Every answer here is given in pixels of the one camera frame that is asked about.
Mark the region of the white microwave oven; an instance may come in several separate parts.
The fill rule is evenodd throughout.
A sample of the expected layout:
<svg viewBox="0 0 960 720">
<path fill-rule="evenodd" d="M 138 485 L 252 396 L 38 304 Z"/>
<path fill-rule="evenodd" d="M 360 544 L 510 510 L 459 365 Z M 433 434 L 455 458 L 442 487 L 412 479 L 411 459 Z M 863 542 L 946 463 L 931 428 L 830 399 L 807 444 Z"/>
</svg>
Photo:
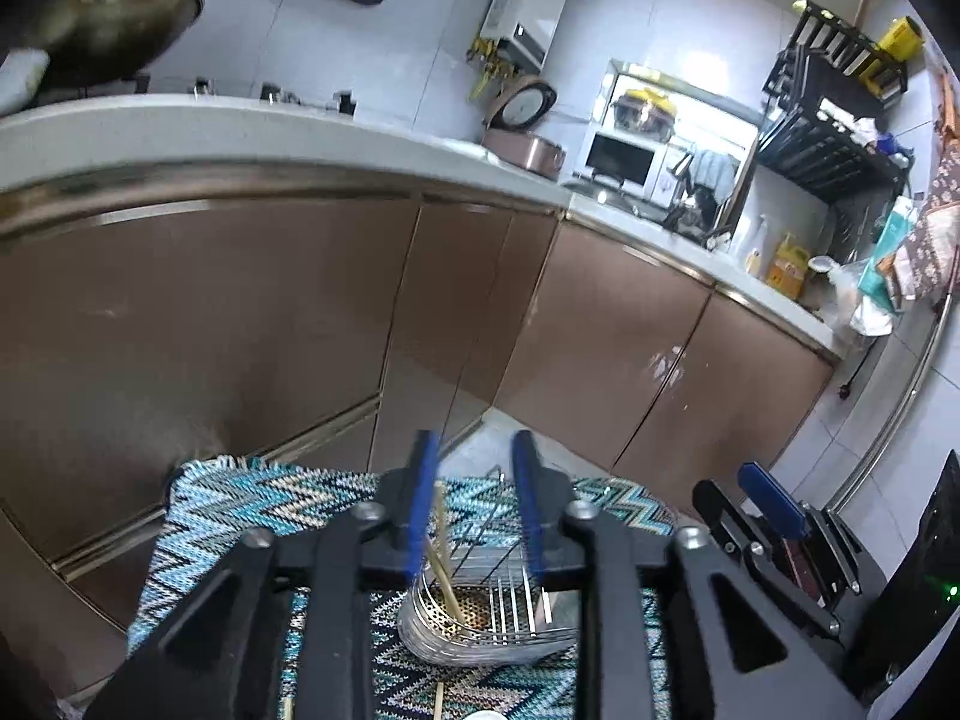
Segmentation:
<svg viewBox="0 0 960 720">
<path fill-rule="evenodd" d="M 682 153 L 667 143 L 615 127 L 589 124 L 574 168 L 576 176 L 619 188 L 633 199 L 667 208 L 674 198 L 670 160 Z"/>
</svg>

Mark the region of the grey hanging towel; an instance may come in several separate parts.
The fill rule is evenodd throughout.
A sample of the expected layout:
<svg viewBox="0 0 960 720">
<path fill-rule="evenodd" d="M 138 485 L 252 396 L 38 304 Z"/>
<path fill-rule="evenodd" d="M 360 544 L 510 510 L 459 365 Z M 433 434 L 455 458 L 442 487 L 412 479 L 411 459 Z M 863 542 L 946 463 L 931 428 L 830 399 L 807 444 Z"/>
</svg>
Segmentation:
<svg viewBox="0 0 960 720">
<path fill-rule="evenodd" d="M 716 202 L 726 202 L 736 187 L 739 161 L 727 153 L 711 149 L 695 151 L 690 163 L 690 184 L 713 193 Z"/>
</svg>

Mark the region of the yellow roll on rack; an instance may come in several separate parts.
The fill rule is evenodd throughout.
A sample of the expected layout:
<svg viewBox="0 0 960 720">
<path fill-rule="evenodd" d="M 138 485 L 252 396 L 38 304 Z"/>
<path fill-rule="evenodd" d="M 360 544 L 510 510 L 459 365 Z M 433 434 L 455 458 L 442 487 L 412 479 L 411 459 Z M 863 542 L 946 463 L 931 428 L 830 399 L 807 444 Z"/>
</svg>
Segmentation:
<svg viewBox="0 0 960 720">
<path fill-rule="evenodd" d="M 876 98 L 884 98 L 892 89 L 905 91 L 905 67 L 921 52 L 925 42 L 918 21 L 911 16 L 900 16 L 878 41 L 874 58 L 859 80 Z"/>
</svg>

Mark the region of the floral apron hanging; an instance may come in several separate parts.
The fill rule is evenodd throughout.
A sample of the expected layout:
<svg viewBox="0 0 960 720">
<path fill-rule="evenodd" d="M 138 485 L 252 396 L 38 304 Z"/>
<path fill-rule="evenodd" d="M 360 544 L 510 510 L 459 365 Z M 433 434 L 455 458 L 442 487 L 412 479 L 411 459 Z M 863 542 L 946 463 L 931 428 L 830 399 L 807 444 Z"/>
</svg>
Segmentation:
<svg viewBox="0 0 960 720">
<path fill-rule="evenodd" d="M 918 220 L 893 252 L 878 262 L 893 310 L 945 298 L 958 286 L 958 96 L 952 78 L 940 75 L 939 163 Z"/>
</svg>

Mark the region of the steel pot yellow lid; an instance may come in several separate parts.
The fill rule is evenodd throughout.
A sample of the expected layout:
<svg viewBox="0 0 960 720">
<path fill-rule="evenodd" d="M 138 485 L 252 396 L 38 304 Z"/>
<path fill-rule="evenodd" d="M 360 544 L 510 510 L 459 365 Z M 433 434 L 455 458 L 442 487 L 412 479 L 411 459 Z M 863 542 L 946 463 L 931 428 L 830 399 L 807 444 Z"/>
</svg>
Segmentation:
<svg viewBox="0 0 960 720">
<path fill-rule="evenodd" d="M 629 89 L 613 101 L 613 125 L 641 137 L 669 142 L 674 135 L 677 109 L 665 94 L 649 88 Z"/>
</svg>

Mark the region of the white water heater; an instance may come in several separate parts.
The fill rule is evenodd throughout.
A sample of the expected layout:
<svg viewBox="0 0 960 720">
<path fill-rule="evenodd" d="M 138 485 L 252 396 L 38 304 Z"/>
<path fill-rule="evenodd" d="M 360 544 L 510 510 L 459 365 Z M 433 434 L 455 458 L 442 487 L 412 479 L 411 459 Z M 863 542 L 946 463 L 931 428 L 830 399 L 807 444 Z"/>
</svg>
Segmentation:
<svg viewBox="0 0 960 720">
<path fill-rule="evenodd" d="M 566 0 L 491 0 L 478 37 L 524 73 L 540 73 Z"/>
</svg>

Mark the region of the zigzag patterned table cloth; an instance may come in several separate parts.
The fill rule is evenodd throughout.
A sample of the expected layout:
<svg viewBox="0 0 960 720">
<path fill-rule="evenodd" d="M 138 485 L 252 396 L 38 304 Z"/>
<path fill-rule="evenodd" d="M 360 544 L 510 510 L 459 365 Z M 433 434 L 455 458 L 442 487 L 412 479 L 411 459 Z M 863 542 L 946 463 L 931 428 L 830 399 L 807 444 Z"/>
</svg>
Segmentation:
<svg viewBox="0 0 960 720">
<path fill-rule="evenodd" d="M 179 468 L 167 489 L 166 517 L 149 560 L 139 606 L 128 626 L 132 655 L 151 631 L 171 613 L 199 578 L 236 543 L 241 532 L 267 527 L 286 536 L 315 530 L 360 500 L 371 499 L 376 473 L 311 470 L 296 465 L 268 465 L 260 458 L 220 455 L 190 460 Z M 493 472 L 446 481 L 448 523 L 455 539 L 468 536 L 477 546 L 512 546 L 519 538 L 516 514 L 508 500 L 512 484 L 501 486 Z M 638 483 L 622 478 L 575 476 L 579 499 L 590 500 L 633 528 L 672 535 L 674 517 Z M 493 505 L 500 504 L 498 525 L 480 536 Z M 443 668 L 416 658 L 397 630 L 403 593 L 371 596 L 373 676 L 376 718 L 433 718 L 436 684 L 443 683 L 443 718 L 466 718 L 493 710 L 505 718 L 573 718 L 576 704 L 576 647 L 528 665 Z M 298 650 L 308 595 L 295 595 L 286 634 L 281 702 L 293 702 Z M 669 678 L 662 642 L 659 605 L 644 590 L 647 653 L 651 670 L 654 718 L 670 718 Z"/>
</svg>

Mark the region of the yellow detergent bottle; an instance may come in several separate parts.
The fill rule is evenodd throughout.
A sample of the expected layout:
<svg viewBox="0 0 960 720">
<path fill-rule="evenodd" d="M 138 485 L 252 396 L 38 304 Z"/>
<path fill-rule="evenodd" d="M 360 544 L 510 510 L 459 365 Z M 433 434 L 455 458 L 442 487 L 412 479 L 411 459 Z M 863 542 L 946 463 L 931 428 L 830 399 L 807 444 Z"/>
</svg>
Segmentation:
<svg viewBox="0 0 960 720">
<path fill-rule="evenodd" d="M 785 298 L 795 301 L 804 286 L 809 260 L 811 252 L 794 234 L 786 234 L 775 250 L 770 268 L 766 271 L 765 283 Z"/>
</svg>

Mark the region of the steel pan lid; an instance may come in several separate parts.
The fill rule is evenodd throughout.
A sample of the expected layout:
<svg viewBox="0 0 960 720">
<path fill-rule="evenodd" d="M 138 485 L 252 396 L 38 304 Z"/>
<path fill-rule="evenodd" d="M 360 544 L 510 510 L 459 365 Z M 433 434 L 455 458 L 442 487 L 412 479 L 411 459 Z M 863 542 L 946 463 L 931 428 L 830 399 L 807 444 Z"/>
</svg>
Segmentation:
<svg viewBox="0 0 960 720">
<path fill-rule="evenodd" d="M 573 179 L 563 184 L 564 188 L 569 188 L 571 192 L 584 195 L 588 199 L 594 200 L 601 205 L 610 206 L 610 208 L 620 208 L 625 213 L 633 215 L 635 213 L 635 204 L 633 200 L 623 193 L 619 188 L 608 188 L 597 182 L 585 181 L 584 179 Z"/>
</svg>

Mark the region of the black wall dish rack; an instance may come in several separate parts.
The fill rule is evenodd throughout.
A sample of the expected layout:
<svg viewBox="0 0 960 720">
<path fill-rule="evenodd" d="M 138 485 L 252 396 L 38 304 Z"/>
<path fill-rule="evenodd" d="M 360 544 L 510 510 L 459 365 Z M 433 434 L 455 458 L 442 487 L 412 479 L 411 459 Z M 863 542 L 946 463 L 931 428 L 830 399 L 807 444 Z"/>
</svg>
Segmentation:
<svg viewBox="0 0 960 720">
<path fill-rule="evenodd" d="M 907 64 L 812 0 L 763 83 L 758 160 L 822 202 L 905 185 L 910 161 L 878 146 L 875 124 L 908 91 Z"/>
</svg>

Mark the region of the pink rice cooker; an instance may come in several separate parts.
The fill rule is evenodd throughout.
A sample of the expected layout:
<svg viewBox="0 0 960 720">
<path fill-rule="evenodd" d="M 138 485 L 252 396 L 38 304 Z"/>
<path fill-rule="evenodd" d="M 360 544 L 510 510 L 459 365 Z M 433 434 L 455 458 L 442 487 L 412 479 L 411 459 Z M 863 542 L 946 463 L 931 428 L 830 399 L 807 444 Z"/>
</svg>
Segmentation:
<svg viewBox="0 0 960 720">
<path fill-rule="evenodd" d="M 535 133 L 535 127 L 555 106 L 555 88 L 537 75 L 507 82 L 483 119 L 480 145 L 503 163 L 556 181 L 566 160 L 565 149 Z"/>
</svg>

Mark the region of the white bowl on counter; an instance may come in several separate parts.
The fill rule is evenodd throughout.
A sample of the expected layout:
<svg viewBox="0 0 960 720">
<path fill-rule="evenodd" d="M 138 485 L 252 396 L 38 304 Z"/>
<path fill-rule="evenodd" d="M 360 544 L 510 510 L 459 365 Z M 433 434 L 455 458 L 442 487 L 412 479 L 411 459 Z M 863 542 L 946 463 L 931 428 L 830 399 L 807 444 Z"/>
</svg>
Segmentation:
<svg viewBox="0 0 960 720">
<path fill-rule="evenodd" d="M 25 109 L 36 96 L 50 57 L 43 49 L 11 49 L 0 65 L 0 115 Z"/>
</svg>

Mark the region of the gas stove top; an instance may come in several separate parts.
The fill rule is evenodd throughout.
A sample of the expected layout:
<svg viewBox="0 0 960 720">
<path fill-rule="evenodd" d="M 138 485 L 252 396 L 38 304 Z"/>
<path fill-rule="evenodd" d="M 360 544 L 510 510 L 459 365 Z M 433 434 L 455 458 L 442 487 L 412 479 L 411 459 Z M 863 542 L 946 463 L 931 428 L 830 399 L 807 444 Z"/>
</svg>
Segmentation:
<svg viewBox="0 0 960 720">
<path fill-rule="evenodd" d="M 130 76 L 128 82 L 132 83 L 135 94 L 189 94 L 194 98 L 231 96 L 231 98 L 257 99 L 267 104 L 307 107 L 322 110 L 322 112 L 347 115 L 347 117 L 353 117 L 356 112 L 356 101 L 351 91 L 337 91 L 329 101 L 311 103 L 289 89 L 268 82 L 263 82 L 257 89 L 251 89 L 247 86 L 218 85 L 210 78 L 203 78 L 203 76 L 195 76 L 194 80 L 184 80 L 184 78 L 178 80 L 178 78 L 161 78 L 151 73 L 137 73 Z"/>
</svg>

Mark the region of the clear spray bottle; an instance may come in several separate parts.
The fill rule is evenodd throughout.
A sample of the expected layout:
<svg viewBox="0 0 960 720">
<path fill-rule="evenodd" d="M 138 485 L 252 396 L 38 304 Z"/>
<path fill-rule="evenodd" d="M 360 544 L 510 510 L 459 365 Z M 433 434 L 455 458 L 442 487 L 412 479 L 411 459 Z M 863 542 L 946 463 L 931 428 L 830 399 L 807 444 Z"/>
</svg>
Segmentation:
<svg viewBox="0 0 960 720">
<path fill-rule="evenodd" d="M 745 244 L 745 249 L 743 249 L 743 270 L 750 277 L 756 278 L 760 274 L 766 236 L 768 236 L 768 220 L 765 215 L 760 215 L 757 218 L 754 232 L 752 232 L 752 236 L 750 236 L 747 244 Z"/>
</svg>

